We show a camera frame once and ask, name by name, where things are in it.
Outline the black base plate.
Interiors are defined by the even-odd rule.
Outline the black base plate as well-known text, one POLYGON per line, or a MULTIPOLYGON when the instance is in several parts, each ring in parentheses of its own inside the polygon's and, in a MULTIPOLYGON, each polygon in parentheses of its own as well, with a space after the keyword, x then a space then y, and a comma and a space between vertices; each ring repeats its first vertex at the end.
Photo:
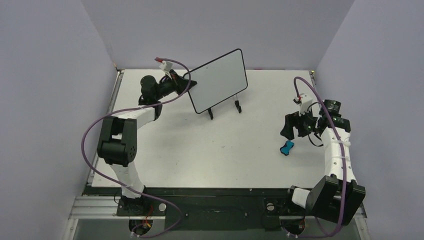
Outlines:
POLYGON ((119 187, 86 186, 84 196, 111 197, 117 217, 128 217, 130 230, 152 231, 164 221, 172 231, 243 231, 305 228, 306 213, 291 202, 289 188, 148 187, 154 199, 129 200, 119 187))

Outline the small whiteboard black frame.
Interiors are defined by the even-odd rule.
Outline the small whiteboard black frame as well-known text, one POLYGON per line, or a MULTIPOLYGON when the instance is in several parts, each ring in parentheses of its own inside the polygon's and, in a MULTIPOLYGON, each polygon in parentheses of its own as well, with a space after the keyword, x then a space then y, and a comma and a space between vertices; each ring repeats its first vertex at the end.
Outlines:
POLYGON ((236 48, 183 75, 196 82, 188 90, 194 112, 201 114, 234 97, 249 86, 243 51, 236 48))

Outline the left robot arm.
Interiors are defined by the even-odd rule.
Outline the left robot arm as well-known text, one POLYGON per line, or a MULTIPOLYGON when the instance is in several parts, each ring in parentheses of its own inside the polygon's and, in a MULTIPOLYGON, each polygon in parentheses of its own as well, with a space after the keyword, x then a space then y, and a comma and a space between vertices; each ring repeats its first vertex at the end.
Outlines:
POLYGON ((143 215, 150 210, 150 201, 145 194, 135 166, 138 147, 138 130, 156 121, 163 108, 161 99, 176 93, 186 93, 196 86, 195 80, 183 78, 170 70, 160 81, 152 75, 140 80, 139 107, 117 116, 107 116, 102 121, 97 154, 114 171, 121 187, 120 203, 124 210, 143 215))

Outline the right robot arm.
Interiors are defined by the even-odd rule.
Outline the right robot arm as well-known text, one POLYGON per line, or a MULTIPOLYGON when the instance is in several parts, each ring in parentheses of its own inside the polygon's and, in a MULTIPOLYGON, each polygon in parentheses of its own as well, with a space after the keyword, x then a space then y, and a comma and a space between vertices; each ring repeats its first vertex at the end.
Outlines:
POLYGON ((316 102, 310 97, 296 97, 293 101, 299 111, 285 116, 280 135, 287 140, 279 150, 288 156, 296 135, 314 135, 322 141, 325 169, 323 178, 311 190, 292 186, 282 199, 282 207, 289 214, 303 208, 307 215, 346 226, 366 196, 365 187, 358 184, 351 165, 350 122, 340 115, 339 101, 324 100, 318 117, 313 115, 316 102))

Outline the aluminium left side rail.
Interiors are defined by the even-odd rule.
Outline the aluminium left side rail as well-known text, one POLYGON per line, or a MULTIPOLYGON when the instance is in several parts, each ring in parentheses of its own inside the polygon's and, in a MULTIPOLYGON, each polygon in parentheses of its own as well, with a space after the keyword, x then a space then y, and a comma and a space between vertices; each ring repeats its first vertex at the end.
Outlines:
MULTIPOLYGON (((116 97, 117 97, 117 94, 119 92, 124 73, 125 73, 124 69, 120 69, 120 70, 117 71, 117 75, 116 75, 115 83, 114 83, 114 86, 113 86, 112 94, 110 96, 108 106, 107 106, 107 111, 106 111, 107 114, 112 112, 113 109, 114 109, 116 97)), ((95 176, 95 172, 93 170, 90 170, 88 177, 87 177, 87 181, 86 181, 87 186, 92 185, 93 180, 94 180, 94 176, 95 176)))

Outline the blue whiteboard eraser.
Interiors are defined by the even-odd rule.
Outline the blue whiteboard eraser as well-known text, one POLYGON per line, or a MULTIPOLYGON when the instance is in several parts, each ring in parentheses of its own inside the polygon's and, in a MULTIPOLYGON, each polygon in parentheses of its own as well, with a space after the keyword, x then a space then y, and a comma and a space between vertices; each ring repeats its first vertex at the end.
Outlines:
POLYGON ((280 153, 284 156, 288 156, 295 146, 295 143, 291 140, 286 140, 284 145, 279 149, 280 153))

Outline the aluminium right side rail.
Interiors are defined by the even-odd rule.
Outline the aluminium right side rail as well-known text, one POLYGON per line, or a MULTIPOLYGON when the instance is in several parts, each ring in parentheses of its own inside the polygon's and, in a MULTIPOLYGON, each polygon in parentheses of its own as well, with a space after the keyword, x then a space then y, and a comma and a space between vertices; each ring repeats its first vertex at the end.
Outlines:
POLYGON ((315 80, 315 71, 309 70, 308 72, 309 72, 309 78, 310 78, 311 86, 313 88, 312 92, 314 93, 315 96, 319 96, 317 86, 316 86, 316 80, 315 80))

